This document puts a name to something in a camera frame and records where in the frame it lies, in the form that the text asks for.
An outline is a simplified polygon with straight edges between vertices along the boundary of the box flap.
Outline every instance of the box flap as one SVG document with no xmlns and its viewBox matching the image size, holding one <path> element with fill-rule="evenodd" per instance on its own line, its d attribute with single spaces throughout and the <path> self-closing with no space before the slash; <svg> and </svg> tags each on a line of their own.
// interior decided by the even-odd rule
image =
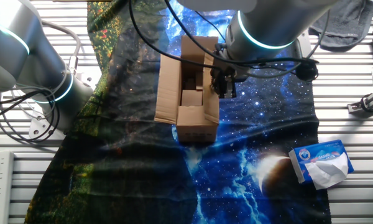
<svg viewBox="0 0 373 224">
<path fill-rule="evenodd" d="M 181 62 L 160 57 L 155 121 L 176 124 L 181 98 Z"/>
<path fill-rule="evenodd" d="M 212 65 L 212 56 L 206 54 L 205 64 Z M 214 123 L 219 123 L 219 98 L 218 94 L 211 88 L 211 68 L 203 69 L 203 107 L 205 118 Z"/>
<path fill-rule="evenodd" d="M 216 123 L 207 120 L 202 106 L 180 106 L 178 109 L 177 127 L 180 126 L 216 126 Z"/>
<path fill-rule="evenodd" d="M 215 45 L 218 43 L 218 37 L 193 37 L 199 42 L 199 44 L 211 52 L 215 50 Z M 181 58 L 202 63 L 205 58 L 205 54 L 206 53 L 201 50 L 188 36 L 183 35 L 181 37 Z"/>
</svg>

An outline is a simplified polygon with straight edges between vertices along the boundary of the glowing blue ring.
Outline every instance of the glowing blue ring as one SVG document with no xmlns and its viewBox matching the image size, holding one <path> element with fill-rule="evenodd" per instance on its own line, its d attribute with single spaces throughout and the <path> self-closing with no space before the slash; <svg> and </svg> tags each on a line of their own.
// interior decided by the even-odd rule
<svg viewBox="0 0 373 224">
<path fill-rule="evenodd" d="M 242 22 L 242 16 L 241 16 L 241 12 L 238 11 L 237 12 L 237 19 L 239 21 L 239 25 L 241 26 L 241 29 L 244 33 L 244 35 L 246 35 L 246 37 L 253 43 L 255 43 L 256 45 L 260 46 L 260 47 L 263 47 L 263 48 L 266 48 L 266 49 L 270 49 L 270 50 L 279 50 L 279 49 L 284 49 L 285 47 L 289 46 L 290 44 L 293 43 L 290 42 L 289 44 L 286 44 L 286 45 L 282 45 L 282 46 L 271 46 L 271 45 L 266 45 L 266 44 L 263 44 L 261 42 L 259 42 L 258 40 L 256 40 L 255 38 L 253 38 L 249 33 L 248 31 L 246 30 L 246 28 L 244 27 L 243 25 L 243 22 Z"/>
<path fill-rule="evenodd" d="M 57 102 L 58 100 L 61 100 L 62 98 L 64 98 L 70 91 L 70 89 L 72 88 L 72 85 L 73 85 L 73 75 L 71 74 L 71 80 L 70 80 L 70 85 L 68 87 L 68 89 L 58 98 L 55 99 L 55 101 Z M 40 101 L 37 101 L 37 100 L 34 100 L 36 103 L 48 103 L 48 102 L 40 102 Z"/>
<path fill-rule="evenodd" d="M 24 42 L 24 40 L 22 40 L 20 37 L 18 37 L 17 34 L 11 32 L 9 29 L 7 29 L 7 28 L 5 28 L 5 27 L 3 27 L 1 25 L 0 25 L 0 30 L 1 30 L 1 32 L 5 33 L 5 34 L 9 34 L 10 36 L 12 36 L 16 40 L 18 40 L 25 47 L 25 49 L 27 51 L 27 54 L 29 55 L 30 49 L 27 46 L 27 44 Z"/>
</svg>

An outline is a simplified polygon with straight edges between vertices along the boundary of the space themed tablecloth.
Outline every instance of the space themed tablecloth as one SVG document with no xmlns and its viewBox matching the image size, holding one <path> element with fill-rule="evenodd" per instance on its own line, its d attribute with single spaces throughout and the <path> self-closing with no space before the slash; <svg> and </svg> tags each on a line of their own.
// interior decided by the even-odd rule
<svg viewBox="0 0 373 224">
<path fill-rule="evenodd" d="M 179 145 L 174 126 L 154 122 L 160 55 L 137 36 L 126 3 L 88 4 L 103 76 L 25 222 L 331 223 L 327 191 L 299 185 L 287 157 L 318 142 L 312 85 L 293 75 L 238 83 L 238 97 L 220 101 L 217 141 Z M 195 35 L 218 35 L 172 4 Z M 150 41 L 179 54 L 183 33 L 163 2 L 137 1 L 135 11 Z M 224 32 L 233 14 L 205 16 Z"/>
</svg>

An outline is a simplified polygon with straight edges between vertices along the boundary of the tissue box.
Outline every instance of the tissue box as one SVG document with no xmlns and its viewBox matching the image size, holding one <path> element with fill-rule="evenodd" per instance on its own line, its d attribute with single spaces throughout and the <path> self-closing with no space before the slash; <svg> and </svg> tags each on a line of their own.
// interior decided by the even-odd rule
<svg viewBox="0 0 373 224">
<path fill-rule="evenodd" d="M 348 174 L 354 172 L 351 161 L 348 158 L 346 149 L 341 140 L 324 142 L 305 147 L 298 147 L 289 152 L 294 171 L 300 184 L 312 183 L 313 180 L 309 174 L 306 165 L 317 161 L 330 161 L 336 159 L 345 153 L 348 163 Z"/>
</svg>

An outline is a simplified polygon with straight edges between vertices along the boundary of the cardboard box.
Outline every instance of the cardboard box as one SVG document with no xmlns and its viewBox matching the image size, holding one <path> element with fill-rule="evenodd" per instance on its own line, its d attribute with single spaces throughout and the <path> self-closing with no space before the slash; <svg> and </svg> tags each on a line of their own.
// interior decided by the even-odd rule
<svg viewBox="0 0 373 224">
<path fill-rule="evenodd" d="M 214 50 L 214 45 L 218 43 L 217 37 L 195 38 L 208 50 Z M 213 58 L 199 49 L 187 36 L 182 37 L 181 58 L 213 64 Z M 198 91 L 196 87 L 198 72 L 202 73 L 202 91 Z M 186 91 L 185 83 L 191 82 L 188 79 L 195 80 L 194 90 Z M 200 95 L 202 105 L 195 106 L 199 104 L 195 99 Z M 219 98 L 211 89 L 211 69 L 181 63 L 162 55 L 155 121 L 176 124 L 180 142 L 215 142 L 219 123 Z"/>
<path fill-rule="evenodd" d="M 196 80 L 194 78 L 188 78 L 185 81 L 183 90 L 196 90 Z"/>
<path fill-rule="evenodd" d="M 196 90 L 182 90 L 181 106 L 203 106 L 203 94 Z"/>
<path fill-rule="evenodd" d="M 196 73 L 196 90 L 203 91 L 203 72 Z"/>
</svg>

